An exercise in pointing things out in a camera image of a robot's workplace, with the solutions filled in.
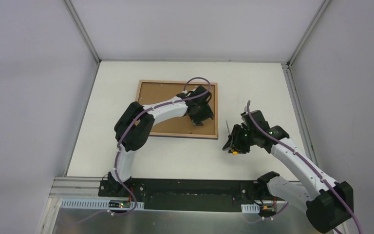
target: white ventilation grille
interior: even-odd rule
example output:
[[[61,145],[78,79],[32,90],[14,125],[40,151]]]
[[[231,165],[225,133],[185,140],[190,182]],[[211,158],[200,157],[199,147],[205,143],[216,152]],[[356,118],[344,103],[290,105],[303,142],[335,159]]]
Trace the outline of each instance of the white ventilation grille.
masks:
[[[256,204],[242,205],[242,212],[258,214],[260,212],[260,207]]]
[[[125,211],[132,209],[135,205],[134,202],[131,202],[129,208],[118,208],[110,207],[110,200],[107,199],[75,199],[75,198],[64,198],[62,199],[61,208],[70,208],[70,209],[92,209],[92,210],[115,210],[115,211]],[[143,210],[144,203],[138,202],[136,210]]]

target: wooden frame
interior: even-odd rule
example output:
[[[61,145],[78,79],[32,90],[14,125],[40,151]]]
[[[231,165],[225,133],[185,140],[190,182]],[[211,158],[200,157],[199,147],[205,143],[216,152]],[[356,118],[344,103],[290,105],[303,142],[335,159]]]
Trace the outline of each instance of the wooden frame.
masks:
[[[171,80],[140,80],[137,89],[136,101],[139,101],[141,94],[141,87],[144,83],[158,83],[158,84],[185,84],[185,81],[171,81]],[[207,86],[205,82],[190,82],[191,85],[203,85]],[[218,139],[219,138],[219,115],[218,115],[218,87],[217,83],[211,82],[210,85],[214,86],[214,91],[212,93],[212,99],[214,99],[214,134],[185,134],[185,133],[162,133],[154,132],[150,133],[150,136],[157,137],[185,137],[185,138],[200,138],[200,139]]]

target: white table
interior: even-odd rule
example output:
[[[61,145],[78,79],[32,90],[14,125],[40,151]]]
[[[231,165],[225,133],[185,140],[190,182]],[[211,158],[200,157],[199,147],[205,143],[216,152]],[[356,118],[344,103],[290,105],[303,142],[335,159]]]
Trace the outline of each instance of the white table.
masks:
[[[102,177],[112,169],[117,150],[113,127],[135,101],[139,80],[192,77],[218,83],[219,139],[150,137],[135,156],[133,177],[246,180],[275,171],[297,180],[257,146],[246,155],[222,151],[226,120],[230,128],[241,123],[248,100],[251,110],[261,110],[270,126],[280,125],[303,148],[281,65],[221,62],[101,62],[67,176]]]

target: brown board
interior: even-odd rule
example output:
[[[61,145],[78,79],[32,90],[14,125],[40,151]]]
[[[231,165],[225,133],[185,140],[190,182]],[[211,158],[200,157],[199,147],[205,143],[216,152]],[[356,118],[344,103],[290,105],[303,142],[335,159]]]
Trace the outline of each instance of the brown board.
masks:
[[[191,82],[186,90],[192,90],[200,84],[208,87],[207,83]],[[184,85],[183,81],[140,80],[136,101],[141,105],[166,101],[181,93]],[[214,120],[207,119],[203,121],[203,126],[194,126],[188,116],[171,118],[154,125],[150,136],[218,139],[217,83],[211,83],[210,92],[212,97],[209,105],[214,113]]]

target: corkboard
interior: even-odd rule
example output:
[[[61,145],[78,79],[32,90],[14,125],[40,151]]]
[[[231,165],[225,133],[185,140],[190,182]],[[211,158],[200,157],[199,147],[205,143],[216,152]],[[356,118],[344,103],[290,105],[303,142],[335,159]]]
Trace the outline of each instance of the corkboard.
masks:
[[[136,101],[147,105],[169,100],[183,91],[184,84],[183,81],[140,80]],[[207,83],[191,82],[186,90],[192,90],[200,84],[205,88],[208,86]],[[210,92],[212,97],[209,105],[214,113],[214,120],[209,118],[203,121],[203,126],[194,126],[188,116],[171,118],[154,125],[150,136],[218,139],[217,83],[211,83]]]

